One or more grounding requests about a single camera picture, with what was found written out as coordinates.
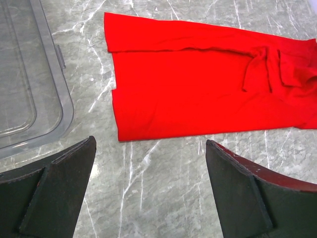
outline gray marble surface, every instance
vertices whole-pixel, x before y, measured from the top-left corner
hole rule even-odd
[[[207,139],[274,171],[317,183],[313,130],[119,143],[110,93],[115,77],[103,28],[104,12],[109,11],[316,38],[317,16],[307,0],[42,0],[42,4],[64,55],[74,121],[60,141],[2,160],[0,171],[95,136],[97,155],[75,238],[221,238],[205,162]]]

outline clear plastic lid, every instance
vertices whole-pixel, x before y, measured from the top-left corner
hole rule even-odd
[[[0,159],[61,137],[73,104],[39,0],[0,0]]]

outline red fabric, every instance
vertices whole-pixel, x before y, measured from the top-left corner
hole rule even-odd
[[[317,128],[317,43],[105,13],[119,141]]]

